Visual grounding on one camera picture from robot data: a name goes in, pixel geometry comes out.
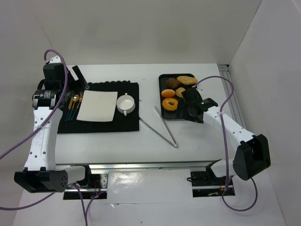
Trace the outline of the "metal serving tongs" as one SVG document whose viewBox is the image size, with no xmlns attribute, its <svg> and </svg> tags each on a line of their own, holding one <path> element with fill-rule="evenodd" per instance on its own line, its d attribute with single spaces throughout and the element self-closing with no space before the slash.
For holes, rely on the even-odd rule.
<svg viewBox="0 0 301 226">
<path fill-rule="evenodd" d="M 139 120 L 145 127 L 168 143 L 172 148 L 179 148 L 178 142 L 172 134 L 171 129 L 168 127 L 167 122 L 162 117 L 159 107 L 154 107 L 149 118 L 140 116 Z"/>
</svg>

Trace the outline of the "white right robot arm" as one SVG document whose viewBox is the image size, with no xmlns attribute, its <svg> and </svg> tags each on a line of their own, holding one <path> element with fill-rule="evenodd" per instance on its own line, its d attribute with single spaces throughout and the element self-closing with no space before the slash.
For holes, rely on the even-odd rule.
<svg viewBox="0 0 301 226">
<path fill-rule="evenodd" d="M 217 178 L 238 176 L 247 181 L 271 166 L 269 144 L 263 134 L 255 135 L 244 129 L 210 99 L 202 99 L 196 88 L 182 92 L 188 113 L 202 123 L 212 126 L 236 151 L 234 159 L 219 160 L 208 165 Z"/>
</svg>

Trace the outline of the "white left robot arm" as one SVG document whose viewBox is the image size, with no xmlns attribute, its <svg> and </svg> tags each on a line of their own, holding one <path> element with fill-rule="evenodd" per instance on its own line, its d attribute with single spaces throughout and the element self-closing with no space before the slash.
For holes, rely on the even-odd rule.
<svg viewBox="0 0 301 226">
<path fill-rule="evenodd" d="M 55 146 L 63 110 L 71 98 L 88 89 L 88 84 L 77 66 L 65 69 L 62 58 L 52 57 L 43 66 L 45 78 L 32 97 L 34 132 L 24 169 L 16 172 L 14 181 L 30 193 L 62 193 L 72 184 L 87 186 L 90 167 L 71 165 L 58 168 Z"/>
</svg>

